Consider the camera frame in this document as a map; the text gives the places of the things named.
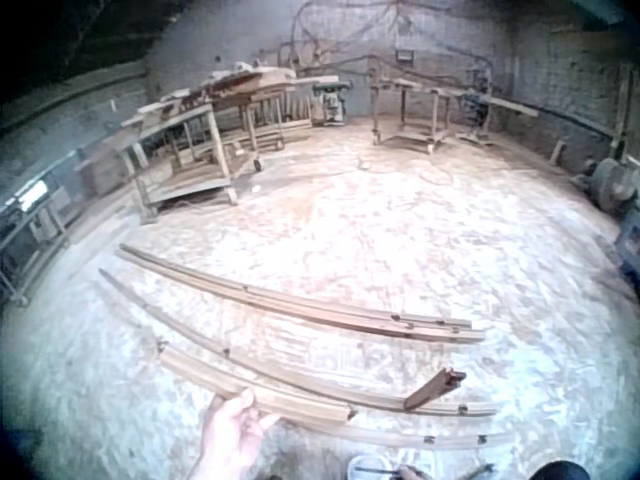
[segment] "caster wheel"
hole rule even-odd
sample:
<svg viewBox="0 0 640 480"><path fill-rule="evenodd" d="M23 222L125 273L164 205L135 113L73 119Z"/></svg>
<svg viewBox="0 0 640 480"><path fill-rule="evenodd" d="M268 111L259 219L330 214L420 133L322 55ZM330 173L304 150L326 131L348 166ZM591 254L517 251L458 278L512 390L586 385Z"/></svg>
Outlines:
<svg viewBox="0 0 640 480"><path fill-rule="evenodd" d="M227 188L227 195L229 196L229 202L231 202L231 205L238 204L238 194L236 193L235 188Z"/></svg>

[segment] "woodworking machine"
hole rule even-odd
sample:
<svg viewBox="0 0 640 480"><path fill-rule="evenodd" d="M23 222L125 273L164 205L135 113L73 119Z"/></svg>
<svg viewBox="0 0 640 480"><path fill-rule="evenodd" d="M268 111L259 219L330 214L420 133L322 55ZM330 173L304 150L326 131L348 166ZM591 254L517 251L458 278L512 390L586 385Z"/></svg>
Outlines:
<svg viewBox="0 0 640 480"><path fill-rule="evenodd" d="M313 94L322 100L322 109L324 112L325 126L341 126L347 121L347 110L344 106L345 99L342 98L340 92L342 90L351 90L353 82L331 82L318 83L311 87Z"/></svg>

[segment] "concrete floor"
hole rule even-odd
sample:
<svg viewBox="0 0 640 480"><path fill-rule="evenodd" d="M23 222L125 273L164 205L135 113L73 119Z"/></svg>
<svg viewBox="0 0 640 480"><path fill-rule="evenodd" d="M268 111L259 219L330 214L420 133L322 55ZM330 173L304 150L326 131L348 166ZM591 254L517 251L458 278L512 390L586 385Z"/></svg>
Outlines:
<svg viewBox="0 0 640 480"><path fill-rule="evenodd" d="M369 123L354 121L264 155L265 170L239 181L237 207L220 195L142 227L121 198L74 234L31 306L9 312L5 424L42 431L35 464L49 478L175 479L194 462L210 394L158 365L155 338L220 361L119 296L103 267L202 333L327 380L409 393L453 365L468 379L451 400L505 404L490 419L363 411L362 426L514 433L504 447L434 452L282 422L252 476L343 478L349 458L377 452L438 480L485 461L498 468L492 478L528 478L558 458L593 478L625 478L640 447L640 312L595 241L617 228L544 160L500 145L450 140L427 156L374 147ZM313 326L126 264L113 256L121 241L293 294L467 318L487 339L458 346Z"/></svg>

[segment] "brick wall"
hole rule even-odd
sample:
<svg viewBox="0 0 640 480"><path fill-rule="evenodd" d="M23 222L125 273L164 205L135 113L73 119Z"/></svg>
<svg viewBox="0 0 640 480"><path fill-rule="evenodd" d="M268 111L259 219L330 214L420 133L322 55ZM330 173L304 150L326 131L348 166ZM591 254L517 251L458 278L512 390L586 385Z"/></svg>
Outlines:
<svg viewBox="0 0 640 480"><path fill-rule="evenodd" d="M169 27L147 57L149 90L154 98L178 88L194 86L216 69L254 58L276 65L278 53L286 60L294 17L305 0L196 0L178 22ZM395 61L395 49L416 51L420 71L452 75L465 82L473 55L494 63L494 78L504 90L511 78L511 42L506 0L414 1L397 6L384 0L360 0L365 7L338 8L346 1L318 1L303 10L295 30L301 63L312 61L316 46L321 63L376 53ZM434 11L437 3L446 12ZM306 29L309 36L302 33ZM367 61L340 66L341 78L355 88L346 94L351 114L369 113ZM397 99L383 102L382 112L396 112ZM429 112L428 101L413 99L410 113Z"/></svg>
<svg viewBox="0 0 640 480"><path fill-rule="evenodd" d="M97 70L2 109L0 191L19 188L47 164L107 135L147 103L140 62Z"/></svg>
<svg viewBox="0 0 640 480"><path fill-rule="evenodd" d="M512 96L613 129L621 42L608 33L575 32L583 20L568 2L534 2L514 11ZM507 133L544 156L564 139L562 166L571 172L580 171L588 157L601 160L609 151L609 137L549 113L530 118L503 111L501 118Z"/></svg>

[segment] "curved wooden strip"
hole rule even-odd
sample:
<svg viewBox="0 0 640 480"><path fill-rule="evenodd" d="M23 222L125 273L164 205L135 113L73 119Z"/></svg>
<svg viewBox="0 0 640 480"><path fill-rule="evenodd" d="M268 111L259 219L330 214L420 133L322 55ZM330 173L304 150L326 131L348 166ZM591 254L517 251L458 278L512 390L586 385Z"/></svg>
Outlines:
<svg viewBox="0 0 640 480"><path fill-rule="evenodd" d="M231 362L252 370L260 375L282 382L300 390L322 395L335 400L344 401L351 405L360 405L363 407L375 408L379 410L387 410L390 412L404 412L404 397L400 396L384 396L375 393L358 392L350 388L340 385L331 385L322 380L318 380L311 375L296 373L291 370L280 368L278 365L270 364L264 361L258 361L252 357L244 355L235 349L227 348L211 338L207 338L186 324L172 318L162 309L155 305L147 303L141 296L136 294L131 288L126 287L120 281L115 279L111 274L103 269L99 269L100 274L115 288L118 292L128 298L131 302L138 305L149 315L153 316L160 323L178 332L187 340L195 343L199 347L204 348L212 353L220 355ZM416 410L411 411L412 414L422 415L442 415L442 416L469 416L479 417L495 415L500 408L500 404L491 402L469 402L469 403L443 403L430 402Z"/></svg>
<svg viewBox="0 0 640 480"><path fill-rule="evenodd" d="M212 367L207 364L198 365L199 371L194 373L189 367L189 364L197 362L196 359L189 358L187 355L181 355L184 357L182 360L176 360L174 353L169 353L170 350L165 350L160 355L160 360L163 365L173 370L178 375L182 376L186 380L192 383L200 385L212 392L215 392L225 398L229 398L239 394L242 389L237 389L234 385L229 387L229 384L233 384L234 380L228 380L226 375L214 376L210 370ZM176 363L182 363L182 366L176 367ZM424 450L464 450L464 449L476 449L487 448L503 445L513 442L513 435L510 433L498 433L498 434L480 434L480 435L461 435L457 437L440 437L436 435L415 435L415 434L402 434L394 432L381 432L379 430L369 430L364 428L352 427L351 425L344 425L335 423L333 419L327 419L327 421L321 419L319 410L312 410L309 414L309 410L292 411L290 405L282 406L277 402L265 401L262 399L262 392L256 390L261 388L260 386L252 386L256 399L260 406L270 413L276 413L282 418L290 420L302 427L314 430L327 435L333 435L353 442L358 443L370 443L373 445L382 445L390 448L415 448Z"/></svg>
<svg viewBox="0 0 640 480"><path fill-rule="evenodd" d="M188 376L193 381L209 385L223 397L235 397L247 388L256 396L259 408L281 415L297 415L304 412L305 417L321 424L326 422L344 424L353 417L354 412L344 402L311 395L298 395L269 387L259 381L247 380L195 357L166 347L160 354L161 363L178 374Z"/></svg>
<svg viewBox="0 0 640 480"><path fill-rule="evenodd" d="M153 263L128 253L118 252L121 258L135 263L147 270L151 270L167 278L180 282L184 285L196 288L203 292L230 298L247 305L270 310L272 312L302 318L313 323L320 323L332 327L344 328L347 330L373 333L387 337L402 337L422 341L445 341L454 343L475 343L484 339L484 333L474 330L460 330L458 327L450 329L428 328L422 325L403 322L389 322L380 320L363 320L351 315L342 315L331 312L319 311L316 309L292 305L277 300L253 295L245 290L237 290L223 287L215 283L210 283L191 275L180 273L170 267Z"/></svg>
<svg viewBox="0 0 640 480"><path fill-rule="evenodd" d="M303 307L317 308L319 310L323 310L326 312L334 312L334 313L339 313L343 315L353 315L356 317L361 317L361 318L366 318L371 320L383 320L386 322L393 321L393 322L424 323L427 325L435 325L438 327L448 326L448 327L471 328L471 325L472 325L469 320L461 320L457 318L438 318L438 317L429 317L424 315L414 315L411 313L385 312L384 310L360 308L353 305L341 305L341 304L334 304L330 302L324 302L321 300L315 300L312 298L296 297L295 295L276 292L274 290L267 290L266 288L253 287L253 286L245 285L243 283L236 282L233 280L228 280L226 278L216 277L214 275L209 275L207 273L199 272L192 268L184 267L182 265L178 265L168 260L158 258L154 255L151 255L150 253L143 252L141 250L138 250L137 248L133 248L128 245L121 244L120 249L123 252L129 253L133 256L136 256L148 262L170 268L171 270L175 270L176 272L192 276L194 278L203 280L205 282L215 283L217 285L220 285L226 288L245 291L259 297L278 300L281 302L287 302L294 305L300 305Z"/></svg>

